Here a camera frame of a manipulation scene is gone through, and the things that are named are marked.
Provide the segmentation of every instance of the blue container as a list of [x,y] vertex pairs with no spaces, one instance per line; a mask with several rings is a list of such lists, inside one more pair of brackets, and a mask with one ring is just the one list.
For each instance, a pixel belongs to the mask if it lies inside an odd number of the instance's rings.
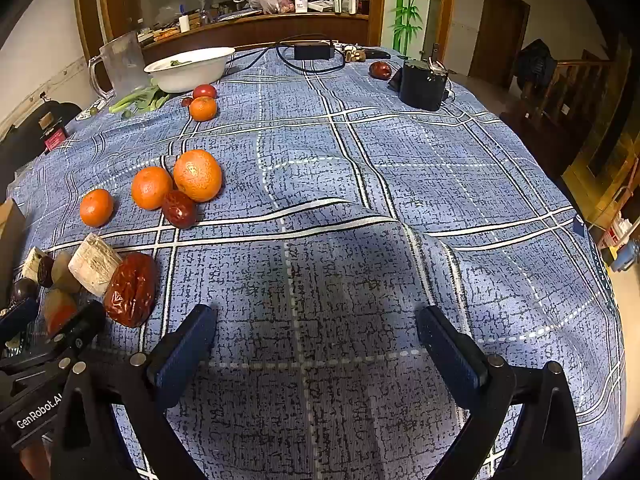
[[614,272],[620,272],[620,270],[627,270],[631,267],[638,258],[640,247],[635,240],[629,240],[629,242],[618,251],[618,257],[611,264],[611,270]]

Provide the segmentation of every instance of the metal handle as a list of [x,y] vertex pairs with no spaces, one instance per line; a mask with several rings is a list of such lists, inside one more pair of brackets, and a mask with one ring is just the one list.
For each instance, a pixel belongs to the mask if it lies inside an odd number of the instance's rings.
[[91,88],[94,89],[94,92],[96,92],[101,98],[105,101],[109,101],[115,95],[115,91],[111,89],[108,92],[105,92],[100,88],[98,79],[95,76],[95,66],[101,61],[103,61],[102,56],[94,56],[89,60],[89,84],[91,85]]

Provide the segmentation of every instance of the white bowl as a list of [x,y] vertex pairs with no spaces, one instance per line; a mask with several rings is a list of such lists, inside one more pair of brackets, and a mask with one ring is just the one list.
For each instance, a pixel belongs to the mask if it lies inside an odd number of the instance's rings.
[[[235,51],[234,48],[220,46],[181,52],[147,65],[145,72],[156,80],[162,91],[180,94],[220,79],[226,62]],[[171,66],[172,61],[180,64]]]

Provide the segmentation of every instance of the cardboard box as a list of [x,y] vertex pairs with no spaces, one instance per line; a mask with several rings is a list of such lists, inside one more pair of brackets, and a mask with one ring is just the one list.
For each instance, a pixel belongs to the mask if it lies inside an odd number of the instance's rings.
[[9,288],[14,281],[14,258],[24,230],[24,215],[8,198],[0,205],[0,310],[9,305]]

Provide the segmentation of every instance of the white wall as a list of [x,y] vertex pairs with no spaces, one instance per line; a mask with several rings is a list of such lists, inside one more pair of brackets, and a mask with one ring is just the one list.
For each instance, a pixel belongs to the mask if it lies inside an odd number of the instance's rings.
[[[426,30],[430,1],[431,0],[416,0],[415,2],[415,5],[418,7],[418,13],[422,17],[422,22],[416,22],[414,25],[422,27],[422,30],[420,30],[418,35],[409,42],[406,54],[411,58],[420,59],[420,51],[422,50],[422,44],[424,43],[424,31]],[[395,8],[396,0],[385,0],[380,44],[389,48],[393,48],[394,44],[394,21],[396,19],[396,13],[393,9]]]
[[[556,59],[580,59],[582,50],[607,59],[602,33],[585,0],[523,0],[531,6],[523,46],[541,38]],[[454,0],[444,63],[467,75],[484,0]]]
[[80,58],[74,0],[33,0],[0,49],[0,122],[53,78],[62,83],[47,92],[50,98],[90,105],[88,72],[73,70]]

